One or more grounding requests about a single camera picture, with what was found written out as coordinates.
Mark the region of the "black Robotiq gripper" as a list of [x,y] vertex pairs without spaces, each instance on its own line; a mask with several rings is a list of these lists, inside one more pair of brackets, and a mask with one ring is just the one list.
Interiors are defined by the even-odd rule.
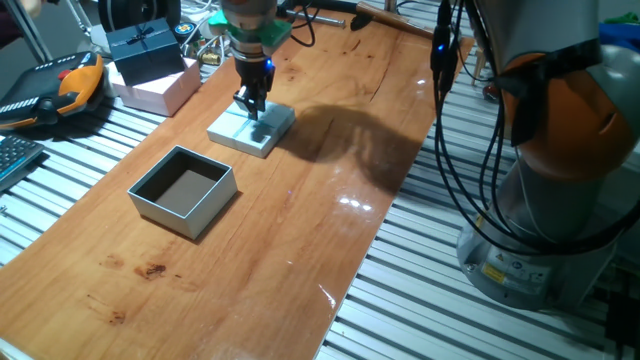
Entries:
[[[233,95],[236,105],[251,114],[251,118],[256,120],[260,113],[266,109],[266,99],[268,92],[272,89],[276,67],[270,57],[260,59],[236,59],[235,68],[240,76],[242,86]],[[248,88],[254,89],[250,98]]]

